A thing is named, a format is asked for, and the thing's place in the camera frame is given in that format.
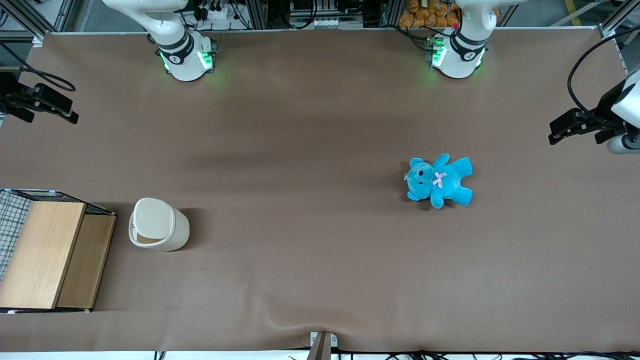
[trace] teddy bear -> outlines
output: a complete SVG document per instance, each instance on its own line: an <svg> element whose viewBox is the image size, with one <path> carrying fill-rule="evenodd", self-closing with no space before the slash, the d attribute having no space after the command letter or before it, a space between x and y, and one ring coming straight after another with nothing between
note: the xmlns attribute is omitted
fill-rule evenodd
<svg viewBox="0 0 640 360"><path fill-rule="evenodd" d="M448 161L449 154L440 155L433 166L421 158L411 159L411 170L404 176L409 186L407 197L413 201L431 199L431 205L436 209L444 206L444 200L469 205L474 193L460 185L460 181L473 174L471 161L462 158L447 165Z"/></svg>

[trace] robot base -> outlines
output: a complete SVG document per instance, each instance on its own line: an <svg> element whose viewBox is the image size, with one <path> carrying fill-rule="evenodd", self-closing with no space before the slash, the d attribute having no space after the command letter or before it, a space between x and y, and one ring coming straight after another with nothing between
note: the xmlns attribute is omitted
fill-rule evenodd
<svg viewBox="0 0 640 360"><path fill-rule="evenodd" d="M460 55L452 50L449 37L440 34L428 38L427 49L434 50L433 53L427 53L429 68L439 70L443 75L453 79L463 79L473 74L474 70L480 66L484 54L483 50L475 61L463 61Z"/></svg>
<svg viewBox="0 0 640 360"><path fill-rule="evenodd" d="M216 49L213 48L216 42L212 42L209 37L197 31L189 31L189 34L193 37L194 45L192 52L184 58L184 62L174 64L162 56L167 73L180 81L194 81L207 72L213 72L216 60Z"/></svg>

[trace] teddy bear leg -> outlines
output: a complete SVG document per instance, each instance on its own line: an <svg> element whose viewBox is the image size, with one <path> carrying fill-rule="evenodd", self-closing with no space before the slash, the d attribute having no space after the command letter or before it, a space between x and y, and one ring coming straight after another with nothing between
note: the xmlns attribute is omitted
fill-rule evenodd
<svg viewBox="0 0 640 360"><path fill-rule="evenodd" d="M453 194L453 196L451 197L451 200L453 200L455 203L460 204L462 206L467 206L469 205L469 202L471 201L471 198L473 196L474 196L474 192L471 189L461 186Z"/></svg>

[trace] table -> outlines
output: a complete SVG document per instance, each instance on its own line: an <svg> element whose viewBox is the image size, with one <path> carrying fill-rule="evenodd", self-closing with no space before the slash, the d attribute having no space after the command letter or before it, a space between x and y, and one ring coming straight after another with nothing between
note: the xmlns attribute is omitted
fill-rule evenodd
<svg viewBox="0 0 640 360"><path fill-rule="evenodd" d="M455 81L394 31L234 33L178 83L143 35L48 36L29 61L75 83L80 121L5 120L2 183L121 220L95 311L0 316L0 350L637 348L637 157L547 140L598 39L496 31ZM607 44L574 88L593 106L623 78ZM443 152L470 156L470 206L406 202L409 159ZM183 249L130 243L146 196L187 215Z"/></svg>

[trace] cable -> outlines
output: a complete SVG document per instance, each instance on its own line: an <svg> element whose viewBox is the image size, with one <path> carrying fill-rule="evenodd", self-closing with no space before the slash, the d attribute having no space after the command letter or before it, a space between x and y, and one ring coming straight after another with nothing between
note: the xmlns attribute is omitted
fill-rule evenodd
<svg viewBox="0 0 640 360"><path fill-rule="evenodd" d="M433 53L433 50L429 50L427 48L425 48L424 46L420 45L420 43L418 43L418 41L427 41L428 37L419 37L417 35L411 34L409 32L409 28L403 29L400 28L399 26L396 25L386 25L385 28L394 28L396 30L398 30L400 32L400 34L408 37L409 39L411 39L411 42L420 50L425 51L427 53Z"/></svg>
<svg viewBox="0 0 640 360"><path fill-rule="evenodd" d="M195 30L196 26L190 22L187 22L187 19L184 18L183 12L180 12L180 16L182 17L182 21L184 21L184 25L187 27L187 29L191 26Z"/></svg>
<svg viewBox="0 0 640 360"><path fill-rule="evenodd" d="M234 9L235 13L238 15L238 18L239 18L240 22L242 23L242 25L244 25L247 30L251 30L251 27L249 26L249 23L244 19L244 15L242 14L242 12L240 11L240 9L238 7L237 0L231 0L230 3L231 3L231 7Z"/></svg>
<svg viewBox="0 0 640 360"><path fill-rule="evenodd" d="M602 119L600 119L599 117L597 117L594 113L592 113L591 111L589 111L579 100L578 98L575 96L574 92L573 92L573 87L572 87L572 79L573 79L573 75L575 74L575 71L578 69L578 67L580 66L580 64L584 61L584 59L589 56L589 54L591 54L595 49L598 49L600 46L602 46L604 43L613 40L615 38L619 38L622 35L626 35L629 33L632 33L636 30L640 30L640 26L635 26L633 28L630 28L628 30L625 30L623 32L621 32L620 34L615 34L615 35L611 35L609 37L606 37L604 39L602 39L601 41L599 41L597 44L595 44L594 46L590 47L589 50L587 50L584 54L582 54L582 56L578 59L578 61L575 63L575 65L573 66L573 68L571 69L571 72L569 73L569 77L566 80L566 87L567 90L569 91L569 96L571 96L571 99L573 100L573 102L575 102L575 104L580 108L580 110L582 110L583 113L585 113L588 117L592 118L593 120L599 122L601 125L608 127L610 129L617 129L620 126L615 126L607 121L604 121ZM614 357L610 357L610 359L614 359L614 360L622 360L621 357L618 357L617 359Z"/></svg>
<svg viewBox="0 0 640 360"><path fill-rule="evenodd" d="M399 27L398 25L385 25L385 26L383 26L383 28L393 28L393 29L396 29L396 30L398 30L402 35L404 35L404 36L406 36L406 37L414 38L414 39L416 39L416 40L427 40L427 38L428 38L428 37L419 37L418 35L411 34L411 33L409 32L409 29L408 29L408 28L407 28L407 29L403 29L403 28ZM436 30L436 29L430 28L430 27L428 27L428 26L421 26L421 28L425 28L425 29L431 30L431 31L433 31L434 33L438 33L438 34L441 34L441 35L446 36L446 37L450 37L450 36L451 36L451 35L448 35L448 34L442 33L441 31L438 31L438 30Z"/></svg>
<svg viewBox="0 0 640 360"><path fill-rule="evenodd" d="M287 12L287 8L285 7L285 5L289 2L289 0L282 0L282 2L280 3L280 19L282 19L282 22L285 24L285 26L287 26L289 29L302 30L313 23L313 21L316 19L316 15L318 14L318 5L316 3L316 0L309 1L311 1L311 11L309 12L309 19L304 25L297 28L295 25L292 25L289 21L287 21L287 19L285 19L285 13Z"/></svg>
<svg viewBox="0 0 640 360"><path fill-rule="evenodd" d="M520 6L520 4L516 4L513 7L513 10L509 14L509 17L506 18L506 19L503 19L502 22L500 23L500 26L507 26L507 22L509 22L509 20L511 20L511 18L513 17L513 14L516 12L516 10L518 10L518 6Z"/></svg>
<svg viewBox="0 0 640 360"><path fill-rule="evenodd" d="M434 33L440 34L440 35L442 35L442 36L444 36L444 37L451 37L451 35L450 35L450 34L445 34L445 33L443 33L442 31L438 31L438 30L436 30L436 29L434 29L434 28L430 28L429 26L424 26L424 25L423 25L423 26L421 26L421 28L423 28L423 29L429 29L429 30L433 31Z"/></svg>
<svg viewBox="0 0 640 360"><path fill-rule="evenodd" d="M166 355L166 351L155 351L154 360L163 360L165 355Z"/></svg>
<svg viewBox="0 0 640 360"><path fill-rule="evenodd" d="M336 9L338 9L338 11L345 13L347 15L362 12L362 9L364 9L364 1L359 1L359 3L360 4L358 5L357 8L347 8L342 5L342 0L333 0L333 6Z"/></svg>
<svg viewBox="0 0 640 360"><path fill-rule="evenodd" d="M69 81L67 81L66 79L63 79L57 75L54 74L50 74L48 72L44 72L44 71L40 71L40 70L36 70L34 69L31 65L29 65L26 61L24 61L22 58L20 58L20 56L18 56L18 54L16 54L13 50L11 50L7 45L5 45L4 43L0 42L0 45L2 47L4 47L4 50L7 50L8 53L10 53L14 58L16 58L16 60L18 60L19 62L21 62L24 66L20 68L20 71L23 72L31 72L36 74L37 76L40 76L42 79L44 79L46 82L50 83L51 85L62 89L64 91L68 91L68 92L74 92L76 90L76 87L70 83Z"/></svg>
<svg viewBox="0 0 640 360"><path fill-rule="evenodd" d="M213 52L214 54L218 54L220 52L220 49L222 49L222 41L224 41L225 39L225 33L224 31L222 32L222 36L220 36L220 42L218 42L218 46L216 46L216 50Z"/></svg>
<svg viewBox="0 0 640 360"><path fill-rule="evenodd" d="M9 14L2 9L0 9L0 20L2 21L2 24L0 24L0 28L2 28L6 24L6 21L9 20Z"/></svg>

